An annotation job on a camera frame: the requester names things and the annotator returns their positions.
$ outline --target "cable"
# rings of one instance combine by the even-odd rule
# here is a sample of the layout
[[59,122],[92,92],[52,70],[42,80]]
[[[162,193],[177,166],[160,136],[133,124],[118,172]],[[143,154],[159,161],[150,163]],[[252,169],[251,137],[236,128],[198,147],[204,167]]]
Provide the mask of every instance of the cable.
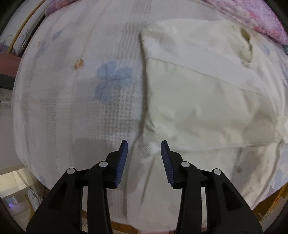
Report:
[[24,36],[27,36],[28,32],[29,32],[29,29],[27,29],[27,31],[26,31],[26,33],[25,33],[24,35],[22,35],[21,37],[20,37],[20,36],[18,36],[18,37],[19,37],[19,38],[22,38],[22,37],[24,37]]
[[7,53],[11,53],[12,48],[15,44],[15,41],[17,40],[19,34],[21,33],[22,29],[24,28],[24,26],[26,25],[26,23],[28,22],[28,20],[31,18],[31,16],[36,12],[36,10],[45,2],[46,0],[42,0],[35,8],[34,10],[30,13],[30,15],[28,15],[28,17],[24,20],[23,24],[21,25],[21,27],[19,28],[18,32],[16,33],[16,35],[13,38],[13,41],[11,42],[11,45],[8,48]]

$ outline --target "folded garment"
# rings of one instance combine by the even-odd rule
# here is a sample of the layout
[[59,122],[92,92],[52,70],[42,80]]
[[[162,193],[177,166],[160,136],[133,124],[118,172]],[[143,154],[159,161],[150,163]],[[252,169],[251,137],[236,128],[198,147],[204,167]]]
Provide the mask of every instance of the folded garment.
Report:
[[288,35],[272,9],[263,0],[206,0],[229,18],[266,34],[281,44]]
[[254,208],[287,135],[276,55],[265,53],[259,33],[227,20],[167,20],[141,36],[148,112],[129,168],[129,222],[146,232],[176,227],[181,191],[167,183],[162,140],[197,168],[220,168]]
[[77,0],[54,0],[51,4],[46,8],[44,14],[46,16],[50,15],[51,13],[61,9],[62,7],[75,2]]

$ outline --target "mattress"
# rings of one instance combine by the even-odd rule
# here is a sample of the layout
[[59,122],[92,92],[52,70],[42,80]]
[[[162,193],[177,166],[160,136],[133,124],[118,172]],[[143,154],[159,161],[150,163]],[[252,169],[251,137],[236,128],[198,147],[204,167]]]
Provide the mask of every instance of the mattress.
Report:
[[[206,4],[186,0],[81,0],[49,15],[26,49],[14,85],[20,160],[51,189],[67,168],[90,168],[127,140],[122,182],[108,191],[108,201],[111,220],[130,224],[127,175],[147,110],[140,32],[154,21],[220,17]],[[270,50],[285,72],[283,50],[272,42]],[[288,150],[275,163],[267,196],[288,182]]]

